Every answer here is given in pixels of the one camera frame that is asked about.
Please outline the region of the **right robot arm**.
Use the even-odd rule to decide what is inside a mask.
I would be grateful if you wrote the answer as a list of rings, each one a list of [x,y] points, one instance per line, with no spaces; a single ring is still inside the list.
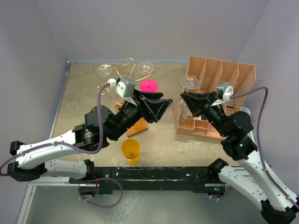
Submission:
[[[217,159],[208,170],[212,182],[223,181],[249,199],[269,224],[290,224],[299,211],[299,197],[286,187],[261,156],[260,148],[248,136],[253,130],[250,116],[242,111],[226,115],[221,105],[214,105],[216,92],[180,95],[194,117],[203,115],[224,137],[225,153],[242,166],[252,180]]]

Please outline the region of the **yellow plastic goblet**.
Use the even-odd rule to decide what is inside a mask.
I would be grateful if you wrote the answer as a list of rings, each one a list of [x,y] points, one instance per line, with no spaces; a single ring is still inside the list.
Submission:
[[[141,159],[140,145],[135,139],[127,139],[122,143],[121,151],[129,165],[137,165]]]

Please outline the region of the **clear wine glass front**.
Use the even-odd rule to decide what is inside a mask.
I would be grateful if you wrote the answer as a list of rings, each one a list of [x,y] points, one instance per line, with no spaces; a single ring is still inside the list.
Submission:
[[[172,115],[176,121],[185,121],[189,116],[192,116],[187,104],[187,93],[190,90],[197,90],[200,87],[201,82],[196,77],[183,76],[180,78],[180,84],[183,87],[184,92],[175,102]]]

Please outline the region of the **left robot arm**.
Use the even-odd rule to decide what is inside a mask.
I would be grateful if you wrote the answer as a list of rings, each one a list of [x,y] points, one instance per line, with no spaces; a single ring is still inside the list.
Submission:
[[[85,114],[85,122],[55,138],[36,144],[14,141],[10,146],[12,162],[7,165],[7,175],[19,182],[29,182],[44,176],[61,176],[82,179],[91,183],[96,178],[94,163],[63,161],[60,157],[71,154],[97,154],[117,141],[140,119],[157,123],[172,104],[163,94],[135,90],[132,102],[124,104],[113,113],[106,106],[95,106]]]

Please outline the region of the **clear wine glass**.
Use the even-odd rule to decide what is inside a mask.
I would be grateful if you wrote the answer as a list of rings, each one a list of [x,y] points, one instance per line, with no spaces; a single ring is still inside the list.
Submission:
[[[200,87],[201,82],[196,77],[183,76],[180,78],[180,84],[183,87],[184,92],[175,102],[172,115],[176,121],[185,121],[189,116],[192,116],[187,104],[187,93],[190,90],[197,90]]]
[[[138,71],[142,74],[150,74],[154,69],[151,62],[141,62],[138,64]]]
[[[110,64],[102,64],[97,68],[97,74],[101,77],[110,75],[112,71],[113,67]]]

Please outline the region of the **magenta plastic goblet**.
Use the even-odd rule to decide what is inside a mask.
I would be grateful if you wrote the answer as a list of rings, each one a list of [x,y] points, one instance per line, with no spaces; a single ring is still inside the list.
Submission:
[[[152,79],[146,79],[140,82],[139,89],[143,92],[156,92],[158,90],[158,84]]]

